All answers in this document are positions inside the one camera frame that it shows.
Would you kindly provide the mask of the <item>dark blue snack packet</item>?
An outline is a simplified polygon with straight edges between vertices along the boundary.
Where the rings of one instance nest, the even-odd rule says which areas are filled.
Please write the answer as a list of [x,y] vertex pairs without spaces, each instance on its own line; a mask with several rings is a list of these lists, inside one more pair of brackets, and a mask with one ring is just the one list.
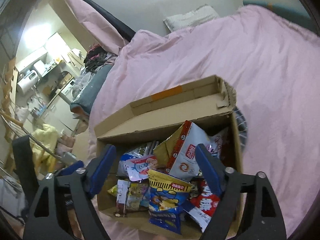
[[149,222],[181,234],[180,214],[189,197],[191,183],[156,170],[148,170],[150,185]]

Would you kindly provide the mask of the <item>pink white snack packet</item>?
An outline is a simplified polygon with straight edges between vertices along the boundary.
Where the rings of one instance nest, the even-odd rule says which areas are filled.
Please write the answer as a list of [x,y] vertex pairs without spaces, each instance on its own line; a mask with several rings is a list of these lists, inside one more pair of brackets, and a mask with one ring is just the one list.
[[131,181],[141,181],[148,179],[148,171],[158,167],[157,158],[148,155],[142,158],[129,159],[125,161],[126,171]]

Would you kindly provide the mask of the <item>white blue snack packet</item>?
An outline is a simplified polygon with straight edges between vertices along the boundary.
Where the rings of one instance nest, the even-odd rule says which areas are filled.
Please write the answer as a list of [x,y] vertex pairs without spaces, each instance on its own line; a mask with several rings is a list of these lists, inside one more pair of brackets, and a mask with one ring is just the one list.
[[202,198],[199,201],[186,200],[182,204],[184,211],[200,226],[202,232],[211,220],[211,216],[206,212],[211,210],[212,203],[211,199]]

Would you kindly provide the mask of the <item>colourful small candy packet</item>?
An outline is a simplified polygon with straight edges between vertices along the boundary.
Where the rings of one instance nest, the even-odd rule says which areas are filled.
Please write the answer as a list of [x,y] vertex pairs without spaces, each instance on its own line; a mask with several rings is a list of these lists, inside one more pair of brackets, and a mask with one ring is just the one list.
[[131,183],[127,194],[125,208],[128,211],[140,211],[149,205],[149,184]]

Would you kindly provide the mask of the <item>yellow towel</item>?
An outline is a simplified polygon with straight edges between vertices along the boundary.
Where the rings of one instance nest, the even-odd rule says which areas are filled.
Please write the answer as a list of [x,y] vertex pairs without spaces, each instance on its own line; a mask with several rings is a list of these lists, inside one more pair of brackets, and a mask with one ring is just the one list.
[[[42,128],[37,128],[31,135],[45,148],[54,153],[59,137],[59,134],[54,126],[43,124]],[[33,152],[33,162],[35,165],[36,174],[39,174],[39,168],[41,164],[45,165],[47,172],[53,172],[57,159],[55,159],[49,152],[44,150],[35,141],[32,140],[30,145]]]

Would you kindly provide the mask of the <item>yellow snack bag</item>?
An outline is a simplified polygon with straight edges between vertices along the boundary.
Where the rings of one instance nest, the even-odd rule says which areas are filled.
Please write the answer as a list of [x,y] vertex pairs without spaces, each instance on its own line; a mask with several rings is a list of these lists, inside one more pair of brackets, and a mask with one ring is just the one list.
[[117,197],[118,194],[118,186],[114,185],[113,187],[111,187],[110,189],[108,189],[108,194],[110,194],[113,197]]

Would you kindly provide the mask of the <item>light blue snack bag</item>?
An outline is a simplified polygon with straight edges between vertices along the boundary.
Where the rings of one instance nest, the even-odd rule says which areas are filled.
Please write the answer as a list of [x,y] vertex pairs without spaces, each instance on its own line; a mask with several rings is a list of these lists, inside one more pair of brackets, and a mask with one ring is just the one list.
[[224,128],[216,135],[209,137],[210,145],[208,146],[208,151],[213,157],[220,158],[223,145],[227,141],[228,128]]

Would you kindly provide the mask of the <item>white red snack bag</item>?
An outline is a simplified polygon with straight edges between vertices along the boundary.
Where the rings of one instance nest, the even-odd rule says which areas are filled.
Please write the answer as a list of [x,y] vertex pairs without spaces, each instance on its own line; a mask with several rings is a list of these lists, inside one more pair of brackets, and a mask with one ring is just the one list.
[[185,121],[168,139],[154,150],[158,167],[164,172],[181,180],[190,181],[197,176],[200,168],[195,159],[196,146],[203,144],[214,150],[215,142],[206,132],[191,121]]

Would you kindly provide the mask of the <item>white washing machine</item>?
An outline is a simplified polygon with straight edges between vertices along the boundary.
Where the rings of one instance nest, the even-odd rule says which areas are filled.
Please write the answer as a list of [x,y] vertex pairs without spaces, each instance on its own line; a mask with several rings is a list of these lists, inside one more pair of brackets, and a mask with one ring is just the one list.
[[74,100],[72,96],[72,89],[75,84],[75,80],[71,79],[67,85],[63,89],[61,89],[59,96],[67,103],[71,104],[71,102]]

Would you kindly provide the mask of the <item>grey blue folded blanket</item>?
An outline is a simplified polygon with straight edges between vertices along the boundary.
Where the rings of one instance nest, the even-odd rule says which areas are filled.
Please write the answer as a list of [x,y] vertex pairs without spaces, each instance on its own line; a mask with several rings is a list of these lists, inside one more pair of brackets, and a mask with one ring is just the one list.
[[89,116],[93,103],[104,84],[108,73],[112,69],[111,64],[104,65],[93,77],[87,85],[76,96],[75,100],[70,104],[70,111],[81,116]]

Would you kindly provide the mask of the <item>blue white snack bag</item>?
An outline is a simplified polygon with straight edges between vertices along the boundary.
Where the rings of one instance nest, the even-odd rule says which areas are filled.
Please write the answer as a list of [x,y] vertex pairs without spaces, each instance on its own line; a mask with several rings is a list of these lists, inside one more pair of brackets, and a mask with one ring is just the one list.
[[135,159],[135,158],[142,158],[148,155],[153,155],[153,150],[156,148],[156,146],[159,145],[159,141],[151,141],[144,143],[142,145],[139,145],[136,148],[133,148],[126,153],[124,153],[120,161],[118,163],[118,170],[117,170],[117,176],[119,177],[128,177],[126,167],[125,167],[125,161],[129,159]]

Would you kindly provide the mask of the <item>brown cardboard box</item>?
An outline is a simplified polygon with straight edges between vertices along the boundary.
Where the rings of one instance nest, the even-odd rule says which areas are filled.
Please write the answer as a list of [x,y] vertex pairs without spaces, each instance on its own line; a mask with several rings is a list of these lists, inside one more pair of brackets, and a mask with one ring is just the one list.
[[235,90],[223,79],[213,75],[131,102],[95,126],[97,153],[107,144],[117,148],[116,159],[97,196],[99,211],[114,221],[148,233],[175,239],[199,239],[202,232],[195,222],[182,222],[182,233],[179,235],[149,223],[150,216],[146,211],[129,213],[122,218],[115,217],[116,199],[107,191],[117,182],[118,162],[125,150],[153,140],[162,142],[185,121],[194,122],[208,135],[228,128],[222,163],[241,171],[241,147],[233,113],[235,105]]

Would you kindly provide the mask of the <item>pink hanging sheet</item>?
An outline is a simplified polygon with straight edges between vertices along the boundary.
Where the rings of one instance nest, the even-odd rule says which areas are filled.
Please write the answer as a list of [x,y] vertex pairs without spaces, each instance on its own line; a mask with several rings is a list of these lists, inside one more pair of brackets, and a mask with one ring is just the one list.
[[119,55],[125,39],[102,14],[83,0],[65,0],[76,20],[93,36],[105,51]]

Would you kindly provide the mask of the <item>teal bed bumper cushion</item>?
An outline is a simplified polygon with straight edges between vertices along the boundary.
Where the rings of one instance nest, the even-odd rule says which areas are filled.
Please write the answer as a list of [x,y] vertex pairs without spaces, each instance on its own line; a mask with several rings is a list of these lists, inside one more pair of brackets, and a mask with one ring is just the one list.
[[243,0],[243,5],[258,5],[264,7],[278,16],[287,19],[301,27],[316,32],[316,26],[307,12],[299,12],[296,9],[281,4],[272,4],[264,1]]

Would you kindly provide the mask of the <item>white pillow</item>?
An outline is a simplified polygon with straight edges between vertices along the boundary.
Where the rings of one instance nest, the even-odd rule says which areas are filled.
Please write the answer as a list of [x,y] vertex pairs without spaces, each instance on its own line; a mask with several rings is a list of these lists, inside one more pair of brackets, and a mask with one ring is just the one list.
[[212,6],[205,4],[185,14],[169,16],[163,22],[170,32],[173,32],[187,27],[195,27],[219,17]]

